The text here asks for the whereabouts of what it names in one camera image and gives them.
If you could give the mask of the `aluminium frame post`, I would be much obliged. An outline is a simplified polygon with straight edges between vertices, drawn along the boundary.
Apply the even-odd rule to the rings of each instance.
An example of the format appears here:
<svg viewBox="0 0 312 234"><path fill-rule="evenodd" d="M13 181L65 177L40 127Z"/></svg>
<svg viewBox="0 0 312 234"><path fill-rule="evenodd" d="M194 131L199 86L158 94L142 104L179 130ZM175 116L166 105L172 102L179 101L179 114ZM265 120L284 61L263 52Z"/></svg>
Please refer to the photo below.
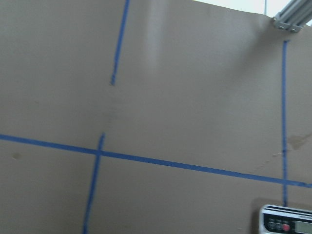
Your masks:
<svg viewBox="0 0 312 234"><path fill-rule="evenodd" d="M311 0L291 0L273 18L276 29L297 33L312 20Z"/></svg>

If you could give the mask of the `digital kitchen scale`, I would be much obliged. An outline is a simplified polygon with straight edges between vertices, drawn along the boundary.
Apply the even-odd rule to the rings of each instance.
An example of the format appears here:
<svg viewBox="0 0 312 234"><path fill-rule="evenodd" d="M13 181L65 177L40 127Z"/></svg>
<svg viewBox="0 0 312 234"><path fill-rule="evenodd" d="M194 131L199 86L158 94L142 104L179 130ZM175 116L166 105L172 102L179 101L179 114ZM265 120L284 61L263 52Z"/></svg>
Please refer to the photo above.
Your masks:
<svg viewBox="0 0 312 234"><path fill-rule="evenodd" d="M312 212L309 210L264 205L259 211L260 234L310 234Z"/></svg>

